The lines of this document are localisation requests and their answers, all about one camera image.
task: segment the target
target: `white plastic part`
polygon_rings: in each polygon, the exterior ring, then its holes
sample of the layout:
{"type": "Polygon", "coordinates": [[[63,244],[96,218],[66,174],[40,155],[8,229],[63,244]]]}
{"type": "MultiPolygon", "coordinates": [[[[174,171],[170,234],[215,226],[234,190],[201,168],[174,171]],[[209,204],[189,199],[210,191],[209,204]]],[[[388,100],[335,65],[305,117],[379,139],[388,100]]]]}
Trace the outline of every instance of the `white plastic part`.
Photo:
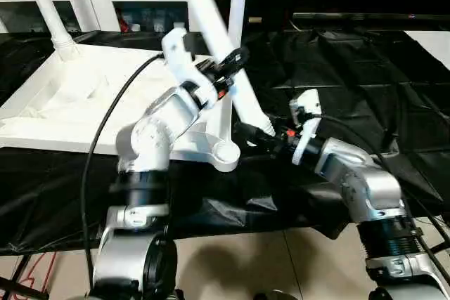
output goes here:
{"type": "MultiPolygon", "coordinates": [[[[304,112],[307,114],[320,115],[322,113],[319,101],[319,93],[317,89],[309,89],[308,91],[304,91],[302,95],[297,98],[295,104],[298,107],[302,107],[304,112]]],[[[295,148],[294,154],[292,155],[293,164],[300,164],[304,150],[306,149],[309,140],[316,137],[316,131],[319,127],[320,121],[320,118],[315,117],[313,119],[307,120],[303,124],[302,137],[300,138],[297,147],[295,148]]]]}
{"type": "Polygon", "coordinates": [[[231,0],[228,32],[234,46],[240,46],[244,23],[245,0],[231,0]]]}
{"type": "MultiPolygon", "coordinates": [[[[199,22],[210,52],[216,62],[220,63],[235,47],[231,43],[214,0],[188,0],[188,2],[199,22]]],[[[270,119],[262,112],[245,70],[238,72],[233,80],[234,85],[230,88],[229,94],[240,120],[257,126],[269,135],[274,135],[270,119]]]]}
{"type": "MultiPolygon", "coordinates": [[[[63,62],[53,53],[0,107],[0,148],[87,152],[95,131],[127,78],[156,51],[78,45],[81,58],[63,62]]],[[[197,61],[206,59],[198,56],[197,61]]],[[[115,137],[138,120],[169,87],[176,86],[157,60],[124,94],[95,153],[116,155],[115,137]]],[[[180,137],[171,159],[207,162],[219,171],[236,168],[239,148],[231,141],[231,109],[219,101],[180,137]]]]}
{"type": "Polygon", "coordinates": [[[217,102],[217,90],[212,83],[198,71],[192,63],[192,54],[184,46],[184,36],[187,31],[184,28],[174,28],[162,38],[162,50],[172,74],[179,84],[191,81],[198,86],[195,92],[201,103],[207,103],[210,109],[217,102]]]}
{"type": "Polygon", "coordinates": [[[450,32],[405,31],[450,70],[450,32]]]}
{"type": "Polygon", "coordinates": [[[72,60],[78,56],[76,43],[64,28],[52,0],[36,0],[39,10],[51,33],[51,41],[62,60],[72,60]]]}

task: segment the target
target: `white pole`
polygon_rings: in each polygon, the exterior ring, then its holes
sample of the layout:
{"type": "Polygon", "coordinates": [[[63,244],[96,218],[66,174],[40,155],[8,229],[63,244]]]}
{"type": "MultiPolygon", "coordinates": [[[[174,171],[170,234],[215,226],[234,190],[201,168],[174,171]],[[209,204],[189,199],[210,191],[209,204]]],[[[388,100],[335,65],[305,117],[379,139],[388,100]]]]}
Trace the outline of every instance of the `white pole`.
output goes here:
{"type": "MultiPolygon", "coordinates": [[[[214,0],[188,0],[193,8],[206,44],[214,59],[220,63],[234,50],[224,21],[217,10],[214,0]]],[[[262,112],[256,99],[252,85],[248,81],[245,70],[241,70],[233,78],[234,85],[229,94],[233,100],[236,112],[242,122],[262,129],[270,135],[275,131],[270,119],[262,112]]]]}
{"type": "Polygon", "coordinates": [[[240,46],[244,22],[245,0],[231,0],[228,32],[234,46],[240,46]]]}
{"type": "Polygon", "coordinates": [[[52,0],[36,0],[36,2],[50,30],[55,50],[63,60],[74,58],[77,55],[75,43],[66,31],[52,0]]]}

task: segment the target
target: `black cable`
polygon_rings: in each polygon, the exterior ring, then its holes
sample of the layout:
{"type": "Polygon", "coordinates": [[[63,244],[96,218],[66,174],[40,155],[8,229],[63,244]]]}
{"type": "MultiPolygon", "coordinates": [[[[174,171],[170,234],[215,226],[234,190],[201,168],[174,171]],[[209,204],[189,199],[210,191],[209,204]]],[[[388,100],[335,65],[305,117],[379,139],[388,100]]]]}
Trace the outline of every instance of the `black cable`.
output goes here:
{"type": "MultiPolygon", "coordinates": [[[[384,170],[386,170],[387,172],[392,174],[392,171],[389,168],[389,164],[386,162],[386,159],[383,157],[383,155],[381,155],[381,152],[376,150],[375,146],[373,146],[373,144],[367,138],[362,136],[359,132],[355,131],[351,126],[346,124],[341,119],[338,119],[338,118],[332,117],[332,116],[328,116],[328,115],[313,115],[313,117],[318,117],[318,118],[330,121],[330,122],[332,122],[334,124],[337,124],[337,125],[341,126],[343,129],[348,130],[350,133],[355,135],[357,138],[359,138],[360,141],[363,141],[366,144],[366,146],[368,147],[369,151],[372,152],[378,158],[378,160],[380,161],[380,166],[384,170]]],[[[420,202],[420,200],[414,194],[412,194],[411,192],[409,192],[409,191],[407,191],[405,189],[404,189],[404,192],[406,192],[410,197],[412,197],[418,203],[418,205],[428,215],[428,218],[432,222],[433,226],[442,235],[442,237],[444,238],[445,242],[447,243],[447,239],[448,239],[449,240],[449,244],[450,244],[449,236],[444,231],[444,229],[441,227],[441,225],[434,219],[434,217],[432,216],[431,212],[426,208],[426,206],[424,204],[422,204],[422,202],[420,202]]],[[[404,204],[405,204],[406,215],[408,216],[409,221],[410,221],[411,225],[413,226],[413,229],[416,229],[417,227],[416,227],[416,224],[414,223],[413,215],[411,213],[411,210],[409,209],[409,205],[408,205],[408,202],[406,201],[406,198],[404,198],[404,204]]],[[[423,238],[421,236],[417,236],[417,241],[421,245],[421,247],[424,249],[424,251],[428,254],[428,256],[430,257],[432,262],[436,265],[436,268],[442,274],[442,277],[450,285],[450,275],[445,271],[445,268],[442,266],[442,264],[436,258],[435,254],[431,251],[431,249],[427,246],[427,244],[425,243],[423,238]]]]}
{"type": "Polygon", "coordinates": [[[445,249],[450,249],[450,247],[447,245],[446,242],[441,242],[440,244],[437,244],[431,248],[431,252],[434,254],[439,253],[441,251],[444,251],[445,249]]]}
{"type": "Polygon", "coordinates": [[[83,170],[83,176],[82,176],[82,184],[79,191],[79,198],[80,198],[80,211],[82,214],[82,227],[83,227],[83,246],[84,246],[84,253],[86,254],[86,263],[87,263],[87,269],[89,273],[89,286],[92,289],[94,287],[93,282],[93,275],[94,275],[94,264],[92,262],[92,256],[91,256],[91,246],[89,244],[89,228],[88,223],[86,219],[86,182],[87,182],[87,175],[89,172],[89,166],[91,165],[92,155],[94,154],[94,150],[97,146],[98,139],[100,138],[100,134],[105,127],[105,124],[107,120],[110,118],[111,114],[113,113],[113,110],[115,106],[119,103],[120,98],[124,95],[125,91],[127,91],[128,87],[131,85],[131,83],[137,78],[137,76],[153,61],[163,58],[164,55],[162,53],[157,54],[156,56],[153,56],[152,58],[148,59],[145,63],[142,64],[130,78],[125,82],[124,86],[120,89],[119,93],[116,95],[114,100],[111,103],[111,106],[108,108],[108,111],[105,114],[105,117],[102,119],[100,124],[98,125],[96,134],[94,136],[94,139],[92,140],[91,147],[89,148],[89,152],[87,154],[86,164],[84,165],[83,170]]]}

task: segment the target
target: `black tablecloth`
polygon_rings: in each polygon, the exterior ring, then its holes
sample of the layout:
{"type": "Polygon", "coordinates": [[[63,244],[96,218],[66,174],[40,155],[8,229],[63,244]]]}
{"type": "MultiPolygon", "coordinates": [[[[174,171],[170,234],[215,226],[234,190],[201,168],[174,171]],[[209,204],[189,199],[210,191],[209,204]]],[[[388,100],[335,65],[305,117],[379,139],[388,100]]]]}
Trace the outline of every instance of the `black tablecloth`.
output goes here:
{"type": "MultiPolygon", "coordinates": [[[[83,44],[160,49],[162,36],[92,32],[83,44]]],[[[433,212],[450,205],[450,73],[403,32],[286,32],[245,37],[246,67],[265,112],[283,118],[297,93],[317,88],[323,111],[348,122],[383,151],[402,186],[433,212]]],[[[207,53],[200,36],[198,53],[207,53]]],[[[48,37],[0,34],[0,104],[53,51],[48,37]]],[[[365,147],[327,121],[318,134],[365,147]]],[[[238,136],[233,139],[239,142],[238,136]]],[[[310,171],[242,146],[228,174],[208,164],[170,167],[177,237],[314,226],[337,237],[348,214],[333,186],[310,171]],[[186,177],[195,177],[188,181],[186,177]]],[[[79,184],[85,154],[0,149],[0,254],[81,248],[79,184]]],[[[98,242],[116,159],[94,156],[89,223],[98,242]]]]}

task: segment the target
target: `floor tile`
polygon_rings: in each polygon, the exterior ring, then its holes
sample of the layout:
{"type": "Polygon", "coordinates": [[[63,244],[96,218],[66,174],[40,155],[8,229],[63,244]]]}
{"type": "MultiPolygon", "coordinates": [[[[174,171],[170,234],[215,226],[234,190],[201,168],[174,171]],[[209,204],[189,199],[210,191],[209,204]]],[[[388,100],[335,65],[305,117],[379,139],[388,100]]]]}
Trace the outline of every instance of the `floor tile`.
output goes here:
{"type": "MultiPolygon", "coordinates": [[[[95,261],[97,250],[92,250],[95,261]]],[[[50,300],[69,299],[82,296],[89,291],[84,251],[61,252],[53,269],[53,278],[48,287],[50,300]]]]}
{"type": "MultiPolygon", "coordinates": [[[[15,265],[18,262],[16,256],[2,256],[0,257],[0,277],[11,278],[14,273],[15,265]]],[[[0,299],[4,291],[0,290],[0,299]]]]}
{"type": "Polygon", "coordinates": [[[304,300],[368,299],[376,288],[366,274],[366,254],[354,224],[337,240],[311,228],[286,235],[304,300]]]}
{"type": "Polygon", "coordinates": [[[178,240],[177,287],[186,300],[249,300],[279,289],[300,292],[282,232],[178,240]]]}

